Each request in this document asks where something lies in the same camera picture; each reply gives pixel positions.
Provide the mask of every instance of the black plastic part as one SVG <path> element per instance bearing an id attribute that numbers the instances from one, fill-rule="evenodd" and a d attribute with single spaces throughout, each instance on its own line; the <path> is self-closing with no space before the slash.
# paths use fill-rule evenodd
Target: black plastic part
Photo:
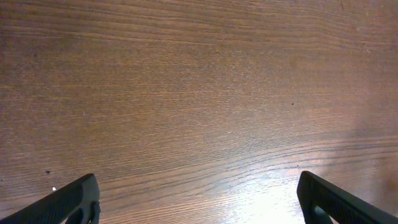
<path id="1" fill-rule="evenodd" d="M 0 221 L 0 224 L 97 224 L 100 190 L 94 174 L 87 174 Z"/>
<path id="2" fill-rule="evenodd" d="M 303 171 L 297 196 L 306 224 L 332 223 L 398 223 L 398 218 L 364 202 L 345 190 Z"/>

